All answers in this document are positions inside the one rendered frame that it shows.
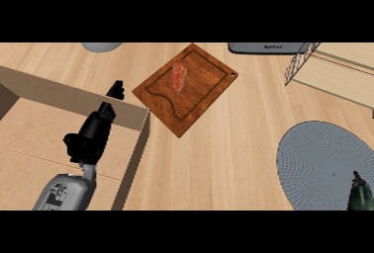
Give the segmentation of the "dark green vegetable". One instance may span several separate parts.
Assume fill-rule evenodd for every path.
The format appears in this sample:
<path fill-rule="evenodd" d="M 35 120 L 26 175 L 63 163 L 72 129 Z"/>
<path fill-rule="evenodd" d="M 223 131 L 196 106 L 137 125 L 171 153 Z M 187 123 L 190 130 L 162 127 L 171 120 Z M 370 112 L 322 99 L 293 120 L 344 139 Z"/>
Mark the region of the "dark green vegetable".
<path fill-rule="evenodd" d="M 347 209 L 350 211 L 374 211 L 374 196 L 369 185 L 353 172 L 351 187 L 348 193 Z"/>

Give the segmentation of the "grey round placemat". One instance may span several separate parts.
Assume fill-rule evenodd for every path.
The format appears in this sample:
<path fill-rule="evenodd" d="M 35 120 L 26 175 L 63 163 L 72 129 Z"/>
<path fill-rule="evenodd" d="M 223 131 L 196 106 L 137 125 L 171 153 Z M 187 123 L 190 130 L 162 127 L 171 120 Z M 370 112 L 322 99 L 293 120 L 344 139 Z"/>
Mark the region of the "grey round placemat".
<path fill-rule="evenodd" d="M 277 175 L 295 211 L 347 211 L 353 172 L 374 196 L 374 149 L 342 127 L 293 125 L 277 146 Z"/>

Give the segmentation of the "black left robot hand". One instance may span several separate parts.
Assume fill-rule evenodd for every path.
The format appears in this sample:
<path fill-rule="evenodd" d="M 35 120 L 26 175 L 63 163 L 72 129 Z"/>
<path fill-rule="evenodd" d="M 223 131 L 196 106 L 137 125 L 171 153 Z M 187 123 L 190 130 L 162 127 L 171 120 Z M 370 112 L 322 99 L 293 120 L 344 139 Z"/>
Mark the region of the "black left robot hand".
<path fill-rule="evenodd" d="M 98 109 L 89 113 L 78 133 L 67 133 L 63 136 L 61 141 L 72 163 L 88 165 L 97 163 L 104 150 L 113 119 L 112 105 L 101 102 Z"/>

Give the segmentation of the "grey round bowl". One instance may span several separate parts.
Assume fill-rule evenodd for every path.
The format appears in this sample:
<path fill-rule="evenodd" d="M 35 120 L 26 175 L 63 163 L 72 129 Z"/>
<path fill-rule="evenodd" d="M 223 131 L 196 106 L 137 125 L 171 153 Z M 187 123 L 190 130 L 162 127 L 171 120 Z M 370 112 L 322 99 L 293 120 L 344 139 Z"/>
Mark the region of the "grey round bowl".
<path fill-rule="evenodd" d="M 89 52 L 109 52 L 121 45 L 121 42 L 84 42 L 81 46 Z"/>

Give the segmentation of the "dark grey appliance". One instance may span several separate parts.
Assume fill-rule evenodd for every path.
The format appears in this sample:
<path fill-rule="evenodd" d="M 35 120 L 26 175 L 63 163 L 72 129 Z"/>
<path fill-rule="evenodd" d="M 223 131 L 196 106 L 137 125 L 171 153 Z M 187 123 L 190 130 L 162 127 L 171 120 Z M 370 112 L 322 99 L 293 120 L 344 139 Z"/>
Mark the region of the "dark grey appliance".
<path fill-rule="evenodd" d="M 291 55 L 304 53 L 308 42 L 230 42 L 227 49 L 237 54 Z"/>

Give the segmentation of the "brown wooden cutting board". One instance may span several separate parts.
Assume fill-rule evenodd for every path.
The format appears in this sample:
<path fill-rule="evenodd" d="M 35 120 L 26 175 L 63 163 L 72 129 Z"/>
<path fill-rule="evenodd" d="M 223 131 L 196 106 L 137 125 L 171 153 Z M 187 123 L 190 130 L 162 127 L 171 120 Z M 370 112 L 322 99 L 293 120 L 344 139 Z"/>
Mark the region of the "brown wooden cutting board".
<path fill-rule="evenodd" d="M 172 63 L 177 59 L 186 66 L 180 93 L 172 90 Z M 236 77 L 237 72 L 191 43 L 132 89 L 134 96 L 175 137 L 183 136 Z"/>

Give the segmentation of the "pale wooden open drawer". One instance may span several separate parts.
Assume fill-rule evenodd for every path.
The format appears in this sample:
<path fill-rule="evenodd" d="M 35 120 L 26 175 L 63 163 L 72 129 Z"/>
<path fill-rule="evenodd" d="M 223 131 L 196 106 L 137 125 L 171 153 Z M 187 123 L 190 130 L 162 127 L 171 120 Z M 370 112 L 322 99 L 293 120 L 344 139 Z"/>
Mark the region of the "pale wooden open drawer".
<path fill-rule="evenodd" d="M 97 163 L 88 208 L 119 211 L 149 136 L 149 111 L 0 66 L 0 210 L 27 210 L 58 173 L 78 174 L 61 143 L 98 105 L 116 118 Z"/>

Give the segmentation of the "long orange-red vegetable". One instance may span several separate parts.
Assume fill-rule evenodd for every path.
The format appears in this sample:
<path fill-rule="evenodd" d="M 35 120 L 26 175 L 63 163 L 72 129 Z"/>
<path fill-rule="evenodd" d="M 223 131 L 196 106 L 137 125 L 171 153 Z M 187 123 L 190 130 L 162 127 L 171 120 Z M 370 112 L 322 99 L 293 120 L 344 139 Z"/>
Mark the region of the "long orange-red vegetable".
<path fill-rule="evenodd" d="M 181 92 L 184 88 L 186 78 L 187 78 L 187 68 L 183 61 L 177 59 L 172 64 L 172 75 L 171 75 L 172 90 L 177 94 Z"/>

